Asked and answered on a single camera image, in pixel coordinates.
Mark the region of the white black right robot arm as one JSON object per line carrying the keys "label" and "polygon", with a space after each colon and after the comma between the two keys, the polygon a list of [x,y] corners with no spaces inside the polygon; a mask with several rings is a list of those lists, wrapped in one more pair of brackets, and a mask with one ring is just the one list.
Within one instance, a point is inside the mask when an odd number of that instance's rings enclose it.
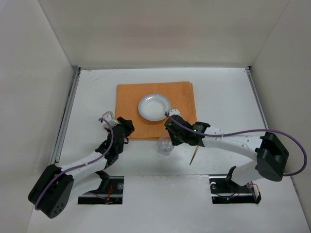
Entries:
{"label": "white black right robot arm", "polygon": [[274,133],[265,132],[262,136],[226,133],[204,122],[191,125],[177,114],[167,113],[166,116],[165,128],[174,146],[185,143],[218,148],[251,159],[229,170],[227,179],[235,184],[243,186],[261,178],[274,182],[282,180],[289,152]]}

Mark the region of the white paper plate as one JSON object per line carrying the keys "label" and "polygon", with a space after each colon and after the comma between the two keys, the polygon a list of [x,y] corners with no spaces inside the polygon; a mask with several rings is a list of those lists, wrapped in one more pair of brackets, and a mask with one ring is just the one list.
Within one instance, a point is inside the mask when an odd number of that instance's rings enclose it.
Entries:
{"label": "white paper plate", "polygon": [[171,102],[162,94],[149,94],[143,97],[138,104],[139,114],[148,121],[161,121],[165,112],[171,109]]}

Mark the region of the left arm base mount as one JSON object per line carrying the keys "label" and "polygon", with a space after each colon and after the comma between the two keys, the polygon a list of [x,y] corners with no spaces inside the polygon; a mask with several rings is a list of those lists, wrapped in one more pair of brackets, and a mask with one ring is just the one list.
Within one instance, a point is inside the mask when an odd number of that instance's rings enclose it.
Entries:
{"label": "left arm base mount", "polygon": [[110,176],[105,171],[95,175],[100,178],[99,187],[88,191],[78,198],[79,205],[120,205],[123,201],[124,176]]}

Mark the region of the clear plastic cup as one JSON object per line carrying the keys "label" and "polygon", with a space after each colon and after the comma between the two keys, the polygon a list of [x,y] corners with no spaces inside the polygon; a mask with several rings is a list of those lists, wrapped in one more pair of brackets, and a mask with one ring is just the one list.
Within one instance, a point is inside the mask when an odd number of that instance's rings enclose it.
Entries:
{"label": "clear plastic cup", "polygon": [[158,151],[163,156],[169,156],[174,149],[174,145],[169,136],[160,137],[157,141]]}

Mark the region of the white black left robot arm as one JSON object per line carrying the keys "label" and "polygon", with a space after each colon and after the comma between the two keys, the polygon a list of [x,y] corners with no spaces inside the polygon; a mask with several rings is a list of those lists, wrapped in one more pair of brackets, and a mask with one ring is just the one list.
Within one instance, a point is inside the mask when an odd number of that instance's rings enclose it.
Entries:
{"label": "white black left robot arm", "polygon": [[118,160],[135,127],[131,120],[112,119],[108,114],[99,120],[107,139],[90,155],[70,165],[47,166],[31,189],[28,201],[48,218],[57,217],[72,198],[107,187],[109,175],[104,170]]}

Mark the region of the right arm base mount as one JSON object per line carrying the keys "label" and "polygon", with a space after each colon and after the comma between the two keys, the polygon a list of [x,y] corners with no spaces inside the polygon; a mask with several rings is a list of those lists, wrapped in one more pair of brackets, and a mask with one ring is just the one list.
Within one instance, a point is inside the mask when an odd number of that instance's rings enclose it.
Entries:
{"label": "right arm base mount", "polygon": [[250,182],[239,186],[227,180],[225,175],[209,176],[213,204],[259,204],[261,192],[257,184]]}

